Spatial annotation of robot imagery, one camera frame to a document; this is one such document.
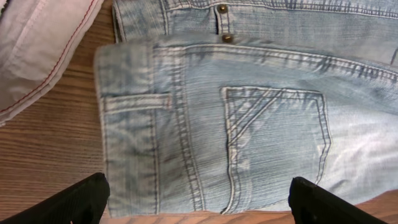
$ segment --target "red stitching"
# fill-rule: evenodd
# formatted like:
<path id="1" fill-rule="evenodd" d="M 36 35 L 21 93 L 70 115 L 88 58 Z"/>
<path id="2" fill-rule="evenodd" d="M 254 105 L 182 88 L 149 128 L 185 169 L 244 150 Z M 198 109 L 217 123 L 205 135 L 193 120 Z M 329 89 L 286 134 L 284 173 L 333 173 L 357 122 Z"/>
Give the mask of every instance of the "red stitching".
<path id="1" fill-rule="evenodd" d="M 75 31 L 73 32 L 72 36 L 70 37 L 70 39 L 68 40 L 67 45 L 65 46 L 65 48 L 62 51 L 61 57 L 58 59 L 58 62 L 54 65 L 54 67 L 52 68 L 51 72 L 49 73 L 49 75 L 47 76 L 47 78 L 39 85 L 37 86 L 34 90 L 30 91 L 28 94 L 26 94 L 24 97 L 22 97 L 20 100 L 18 100 L 17 102 L 15 102 L 13 105 L 7 107 L 6 109 L 1 110 L 0 112 L 6 111 L 10 108 L 12 108 L 13 106 L 15 106 L 16 104 L 18 104 L 19 102 L 21 102 L 23 99 L 27 98 L 30 94 L 32 94 L 34 91 L 36 91 L 37 89 L 39 89 L 51 76 L 51 74 L 54 72 L 55 68 L 57 67 L 57 65 L 60 63 L 62 56 L 65 53 L 65 50 L 67 49 L 70 41 L 72 40 L 73 36 L 76 34 L 77 30 L 80 28 L 80 26 L 83 24 L 83 21 L 86 19 L 86 16 L 88 14 L 88 11 L 91 9 L 92 5 L 94 3 L 94 0 L 91 1 L 90 6 L 88 7 L 85 16 L 83 17 L 83 19 L 80 21 L 79 26 L 75 29 Z"/>

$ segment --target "back pocket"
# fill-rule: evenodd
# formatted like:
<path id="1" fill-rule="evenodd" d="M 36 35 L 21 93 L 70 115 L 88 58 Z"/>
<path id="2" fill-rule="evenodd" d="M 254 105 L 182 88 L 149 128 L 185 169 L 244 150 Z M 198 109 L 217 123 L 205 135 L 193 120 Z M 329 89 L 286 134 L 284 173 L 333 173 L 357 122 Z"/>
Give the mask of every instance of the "back pocket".
<path id="1" fill-rule="evenodd" d="M 320 92 L 224 87 L 231 200 L 224 213 L 283 203 L 293 177 L 319 183 L 331 139 Z"/>

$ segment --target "white fabric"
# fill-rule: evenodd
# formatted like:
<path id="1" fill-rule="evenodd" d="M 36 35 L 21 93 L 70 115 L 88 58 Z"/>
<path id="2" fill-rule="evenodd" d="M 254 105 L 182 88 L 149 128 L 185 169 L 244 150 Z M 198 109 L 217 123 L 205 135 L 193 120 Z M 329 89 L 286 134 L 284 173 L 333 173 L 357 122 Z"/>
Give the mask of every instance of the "white fabric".
<path id="1" fill-rule="evenodd" d="M 0 123 L 56 84 L 102 2 L 9 2 L 0 20 Z"/>
<path id="2" fill-rule="evenodd" d="M 0 0 L 0 9 L 2 9 L 5 4 L 6 4 L 6 0 Z"/>

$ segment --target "denim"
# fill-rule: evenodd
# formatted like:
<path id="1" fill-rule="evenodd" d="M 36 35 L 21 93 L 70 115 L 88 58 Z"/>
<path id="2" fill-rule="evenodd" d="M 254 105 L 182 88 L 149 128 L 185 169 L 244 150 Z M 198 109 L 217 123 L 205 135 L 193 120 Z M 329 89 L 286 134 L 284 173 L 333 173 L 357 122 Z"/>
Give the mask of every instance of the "denim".
<path id="1" fill-rule="evenodd" d="M 396 0 L 115 0 L 114 9 L 122 41 L 232 33 L 386 64 L 398 48 Z"/>
<path id="2" fill-rule="evenodd" d="M 350 203 L 398 187 L 398 71 L 234 36 L 95 58 L 113 217 L 288 210 L 302 176 Z"/>
<path id="3" fill-rule="evenodd" d="M 121 43 L 95 57 L 112 217 L 289 210 L 296 176 L 349 203 L 398 189 L 398 2 L 115 0 L 113 14 Z"/>

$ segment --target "wood grain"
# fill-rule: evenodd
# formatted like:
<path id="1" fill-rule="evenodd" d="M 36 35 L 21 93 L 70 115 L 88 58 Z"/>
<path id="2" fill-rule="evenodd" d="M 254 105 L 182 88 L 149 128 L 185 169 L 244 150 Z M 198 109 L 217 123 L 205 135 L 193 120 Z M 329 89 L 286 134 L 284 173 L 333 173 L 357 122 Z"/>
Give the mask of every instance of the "wood grain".
<path id="1" fill-rule="evenodd" d="M 0 220 L 25 210 L 71 184 L 101 172 L 103 155 L 93 81 L 93 56 L 114 43 L 111 1 L 63 74 L 40 100 L 0 128 Z M 359 206 L 388 223 L 398 223 L 398 190 Z M 293 223 L 290 213 L 246 212 L 221 216 L 200 212 L 109 219 L 103 223 Z"/>

